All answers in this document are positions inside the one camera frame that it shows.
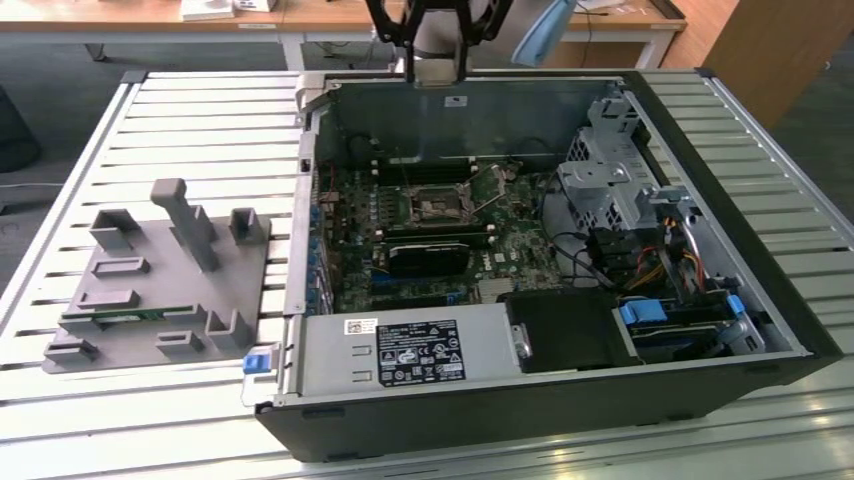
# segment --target white box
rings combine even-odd
[[[276,0],[233,0],[237,10],[248,10],[250,12],[269,12],[276,6]]]
[[[233,18],[230,0],[181,0],[181,21]]]

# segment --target blue latch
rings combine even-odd
[[[269,354],[250,354],[242,357],[242,373],[253,375],[269,372]]]
[[[729,304],[729,308],[732,309],[732,313],[736,317],[747,311],[747,309],[744,308],[744,304],[741,303],[741,299],[737,295],[727,296],[725,303]]]
[[[629,300],[619,307],[619,313],[625,325],[667,321],[667,314],[657,300]]]

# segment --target floor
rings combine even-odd
[[[372,53],[366,44],[326,45],[325,51],[316,45],[304,48],[309,69],[381,68],[390,54],[382,45],[376,46]],[[44,149],[34,164],[0,174],[0,186],[64,181],[126,70],[285,68],[281,51],[272,44],[109,45],[105,53],[109,60],[96,63],[82,46],[0,45],[0,85]],[[493,61],[479,64],[501,66]],[[852,109],[854,37],[772,131],[848,218],[854,218]],[[0,215],[0,291],[14,273],[57,192],[58,188],[49,186],[0,188],[0,203],[6,205]]]

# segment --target wooden cabinet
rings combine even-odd
[[[854,29],[854,0],[671,0],[688,26],[664,68],[709,68],[765,128]]]

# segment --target white sticker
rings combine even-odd
[[[468,97],[444,97],[444,108],[464,107],[468,105]]]
[[[276,28],[274,23],[241,23],[237,28],[245,28],[248,30],[272,30]]]
[[[376,333],[374,318],[350,318],[344,320],[344,335],[360,335],[362,333]]]

